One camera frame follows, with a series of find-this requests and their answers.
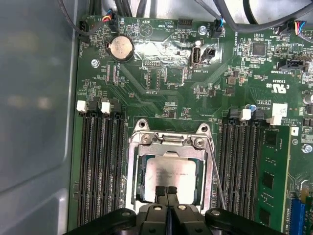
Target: blue slot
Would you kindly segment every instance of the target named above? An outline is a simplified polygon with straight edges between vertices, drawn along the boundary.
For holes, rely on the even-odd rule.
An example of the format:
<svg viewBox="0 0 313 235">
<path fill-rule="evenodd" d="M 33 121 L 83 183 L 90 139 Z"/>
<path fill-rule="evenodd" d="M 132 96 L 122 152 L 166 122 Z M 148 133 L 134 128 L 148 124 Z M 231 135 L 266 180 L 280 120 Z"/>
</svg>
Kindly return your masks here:
<svg viewBox="0 0 313 235">
<path fill-rule="evenodd" d="M 305 218 L 305 203 L 300 199 L 291 200 L 290 235 L 302 235 Z"/>
</svg>

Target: green circuit board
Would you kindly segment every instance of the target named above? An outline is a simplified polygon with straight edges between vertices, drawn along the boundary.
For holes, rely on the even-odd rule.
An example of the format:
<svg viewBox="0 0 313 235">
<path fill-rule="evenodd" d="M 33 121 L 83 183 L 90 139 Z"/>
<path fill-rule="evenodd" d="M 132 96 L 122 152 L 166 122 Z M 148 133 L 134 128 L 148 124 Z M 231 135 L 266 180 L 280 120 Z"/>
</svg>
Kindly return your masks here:
<svg viewBox="0 0 313 235">
<path fill-rule="evenodd" d="M 88 16 L 84 23 L 93 27 L 99 20 L 101 17 Z M 213 133 L 217 157 L 221 126 L 230 109 L 240 112 L 247 104 L 254 104 L 262 111 L 264 123 L 274 115 L 282 115 L 280 126 L 264 124 L 260 132 L 258 193 L 251 219 L 288 233 L 291 198 L 300 196 L 303 185 L 313 188 L 313 154 L 301 150 L 303 144 L 313 143 L 313 129 L 303 126 L 304 118 L 312 117 L 306 113 L 303 98 L 313 92 L 313 46 L 294 32 L 280 36 L 275 29 L 268 29 L 241 34 L 224 25 L 221 36 L 213 39 L 213 23 L 192 21 L 188 29 L 178 24 L 178 20 L 119 18 L 119 35 L 126 35 L 134 44 L 134 56 L 127 62 L 117 62 L 107 52 L 106 43 L 116 34 L 104 24 L 90 36 L 89 43 L 80 43 L 76 100 L 87 104 L 100 104 L 102 100 L 120 103 L 125 115 L 125 140 L 140 118 L 147 119 L 154 130 L 191 133 L 206 122 Z M 203 25 L 207 33 L 200 35 L 198 28 Z M 307 26 L 303 33 L 312 36 L 313 28 Z M 201 42 L 202 53 L 206 48 L 216 52 L 209 62 L 191 68 L 195 41 Z M 305 70 L 278 69 L 278 63 L 303 54 L 308 58 Z M 94 68 L 92 60 L 97 60 L 99 66 Z M 78 226 L 83 125 L 77 112 L 69 230 Z M 124 180 L 126 162 L 124 154 Z"/>
</svg>

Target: silver screw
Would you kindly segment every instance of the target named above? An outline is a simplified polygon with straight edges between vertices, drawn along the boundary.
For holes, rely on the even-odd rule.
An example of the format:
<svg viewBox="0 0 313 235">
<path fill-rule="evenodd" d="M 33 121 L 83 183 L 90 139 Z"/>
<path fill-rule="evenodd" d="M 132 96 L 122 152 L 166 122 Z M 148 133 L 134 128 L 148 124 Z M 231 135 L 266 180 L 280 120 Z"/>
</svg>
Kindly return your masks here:
<svg viewBox="0 0 313 235">
<path fill-rule="evenodd" d="M 143 144 L 149 144 L 149 143 L 151 143 L 151 137 L 150 137 L 150 135 L 144 134 L 144 135 L 141 137 L 141 142 L 142 142 Z"/>
<path fill-rule="evenodd" d="M 180 209 L 180 210 L 184 211 L 185 209 L 187 209 L 187 207 L 186 207 L 186 206 L 184 206 L 184 205 L 179 205 L 179 206 L 178 206 L 178 209 Z"/>
<path fill-rule="evenodd" d="M 313 152 L 313 147 L 306 143 L 306 144 L 302 145 L 302 152 L 304 152 L 304 153 L 312 153 Z"/>
<path fill-rule="evenodd" d="M 131 215 L 129 212 L 123 212 L 122 213 L 122 216 L 129 216 L 129 215 Z"/>
<path fill-rule="evenodd" d="M 211 211 L 212 215 L 219 216 L 221 213 L 219 211 Z"/>
<path fill-rule="evenodd" d="M 99 60 L 93 59 L 93 60 L 91 61 L 91 66 L 92 66 L 93 68 L 97 68 L 97 67 L 99 67 L 99 65 L 100 65 L 100 61 L 99 61 Z"/>
<path fill-rule="evenodd" d="M 202 138 L 196 138 L 195 139 L 195 147 L 203 148 L 203 146 L 204 146 L 204 140 Z"/>
<path fill-rule="evenodd" d="M 199 33 L 200 35 L 205 35 L 205 34 L 207 34 L 206 26 L 204 26 L 204 25 L 200 26 L 200 27 L 198 28 L 198 33 Z"/>
</svg>

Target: blue wire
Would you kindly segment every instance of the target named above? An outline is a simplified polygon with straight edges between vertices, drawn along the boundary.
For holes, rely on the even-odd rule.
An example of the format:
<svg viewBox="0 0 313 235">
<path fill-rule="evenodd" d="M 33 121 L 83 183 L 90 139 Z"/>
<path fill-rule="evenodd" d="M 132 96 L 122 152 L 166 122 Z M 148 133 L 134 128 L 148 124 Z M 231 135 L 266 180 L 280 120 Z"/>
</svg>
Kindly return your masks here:
<svg viewBox="0 0 313 235">
<path fill-rule="evenodd" d="M 299 33 L 301 33 L 302 27 L 305 25 L 305 22 L 303 22 L 299 28 Z"/>
</svg>

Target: cable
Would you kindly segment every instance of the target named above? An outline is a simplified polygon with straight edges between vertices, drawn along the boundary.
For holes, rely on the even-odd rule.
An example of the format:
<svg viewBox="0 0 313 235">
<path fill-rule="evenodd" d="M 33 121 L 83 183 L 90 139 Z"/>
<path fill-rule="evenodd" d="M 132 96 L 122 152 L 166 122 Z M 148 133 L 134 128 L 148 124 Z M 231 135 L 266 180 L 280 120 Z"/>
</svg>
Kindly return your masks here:
<svg viewBox="0 0 313 235">
<path fill-rule="evenodd" d="M 119 16 L 126 16 L 122 0 L 115 0 L 115 5 Z"/>
<path fill-rule="evenodd" d="M 202 6 L 202 8 L 204 8 L 210 15 L 212 15 L 214 18 L 216 18 L 217 20 L 221 19 L 221 16 L 219 16 L 208 4 L 206 4 L 204 1 L 202 0 L 194 0 L 197 4 L 199 4 L 200 6 Z"/>
<path fill-rule="evenodd" d="M 214 0 L 214 3 L 216 4 L 216 7 L 220 11 L 225 21 L 230 26 L 230 28 L 239 33 L 254 33 L 254 32 L 266 30 L 271 27 L 277 27 L 289 21 L 290 19 L 298 19 L 301 16 L 313 10 L 313 3 L 310 3 L 309 5 L 303 7 L 302 9 L 290 15 L 287 15 L 283 18 L 280 18 L 278 20 L 268 22 L 268 23 L 263 23 L 263 24 L 250 25 L 250 24 L 236 24 L 233 18 L 231 17 L 231 14 L 224 0 Z"/>
<path fill-rule="evenodd" d="M 303 39 L 304 41 L 307 41 L 307 42 L 309 42 L 309 43 L 313 43 L 313 39 L 304 36 L 302 33 L 300 33 L 300 34 L 298 35 L 298 37 L 301 38 L 301 39 Z"/>
<path fill-rule="evenodd" d="M 210 152 L 211 152 L 211 158 L 212 158 L 213 167 L 214 167 L 214 171 L 215 171 L 215 176 L 216 176 L 216 180 L 217 180 L 217 186 L 218 186 L 219 192 L 220 192 L 222 208 L 224 210 L 227 210 L 226 202 L 225 202 L 225 198 L 224 198 L 224 193 L 223 193 L 223 189 L 222 189 L 222 184 L 221 184 L 221 180 L 220 180 L 220 176 L 219 176 L 219 170 L 217 169 L 217 164 L 216 164 L 216 160 L 215 160 L 215 154 L 214 154 L 213 147 L 212 147 L 212 138 L 210 138 L 208 140 L 210 141 L 210 143 L 208 143 L 208 145 L 209 145 Z"/>
<path fill-rule="evenodd" d="M 143 15 L 145 14 L 146 5 L 147 5 L 147 0 L 140 0 L 139 5 L 138 5 L 138 9 L 137 9 L 136 17 L 138 17 L 138 18 L 143 17 Z"/>
<path fill-rule="evenodd" d="M 258 24 L 253 16 L 251 6 L 250 6 L 250 0 L 243 0 L 244 5 L 244 11 L 246 14 L 246 18 L 249 21 L 250 24 Z"/>
<path fill-rule="evenodd" d="M 94 0 L 89 0 L 88 14 L 90 16 L 94 14 Z"/>
<path fill-rule="evenodd" d="M 102 15 L 102 3 L 101 0 L 94 0 L 94 14 L 97 16 Z"/>
<path fill-rule="evenodd" d="M 129 6 L 128 0 L 123 0 L 126 16 L 133 17 L 131 7 Z"/>
<path fill-rule="evenodd" d="M 90 31 L 88 32 L 84 32 L 82 31 L 79 27 L 77 27 L 73 21 L 71 20 L 71 18 L 68 15 L 68 12 L 64 6 L 64 2 L 63 0 L 58 0 L 58 4 L 59 4 L 59 8 L 62 11 L 63 15 L 65 16 L 67 22 L 69 23 L 69 25 L 79 34 L 83 35 L 83 36 L 90 36 L 92 34 L 94 34 L 96 31 L 98 31 L 104 24 L 103 21 L 99 21 L 98 23 L 96 23 L 95 27 L 92 28 Z"/>
</svg>

